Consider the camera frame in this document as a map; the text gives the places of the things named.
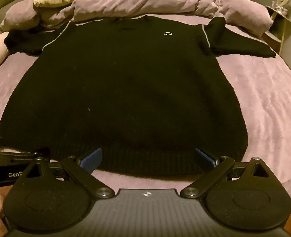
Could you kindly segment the bouquet on bedside table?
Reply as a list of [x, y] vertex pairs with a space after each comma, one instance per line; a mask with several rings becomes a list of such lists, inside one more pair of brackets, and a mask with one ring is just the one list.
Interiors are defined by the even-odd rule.
[[286, 17], [288, 14], [287, 6], [290, 0], [276, 0], [272, 1], [271, 7], [282, 16]]

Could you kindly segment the purple pillow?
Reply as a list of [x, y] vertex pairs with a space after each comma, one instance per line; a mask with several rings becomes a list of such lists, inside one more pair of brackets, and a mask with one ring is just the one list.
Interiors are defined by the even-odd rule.
[[37, 27], [40, 16], [35, 9], [33, 0], [23, 0], [10, 7], [0, 27], [3, 31], [25, 31]]

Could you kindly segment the gold bedside table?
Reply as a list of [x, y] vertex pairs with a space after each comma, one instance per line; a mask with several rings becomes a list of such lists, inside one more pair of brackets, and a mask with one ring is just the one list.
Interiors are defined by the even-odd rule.
[[286, 37], [286, 30], [288, 26], [291, 26], [291, 21], [268, 5], [266, 9], [273, 20], [273, 24], [261, 37], [276, 53], [281, 55]]

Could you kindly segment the black knit sweater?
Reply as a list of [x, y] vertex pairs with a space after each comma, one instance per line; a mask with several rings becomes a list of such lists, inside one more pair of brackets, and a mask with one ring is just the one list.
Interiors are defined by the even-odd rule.
[[241, 161], [245, 121], [217, 57], [273, 58], [217, 17], [188, 25], [143, 16], [10, 31], [11, 53], [36, 56], [0, 121], [7, 146], [50, 159], [101, 148], [101, 169], [199, 172], [196, 149]]

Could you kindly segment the purple duvet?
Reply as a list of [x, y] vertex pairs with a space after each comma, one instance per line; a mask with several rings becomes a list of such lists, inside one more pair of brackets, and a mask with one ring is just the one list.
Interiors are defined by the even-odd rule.
[[227, 24], [240, 26], [256, 36], [261, 36], [273, 24], [268, 10], [250, 0], [74, 0], [64, 7], [38, 8], [37, 11], [49, 29], [58, 28], [66, 20], [83, 22], [147, 13], [224, 17]]

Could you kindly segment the purple bed sheet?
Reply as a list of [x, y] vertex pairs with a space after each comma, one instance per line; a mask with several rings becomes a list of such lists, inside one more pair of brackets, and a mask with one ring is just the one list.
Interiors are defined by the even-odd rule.
[[[6, 103], [36, 57], [16, 53], [0, 64], [0, 119]], [[217, 58], [240, 102], [248, 131], [243, 161], [262, 157], [291, 196], [291, 70], [284, 60], [243, 55]], [[98, 171], [96, 176], [126, 187], [172, 186], [167, 176]]]

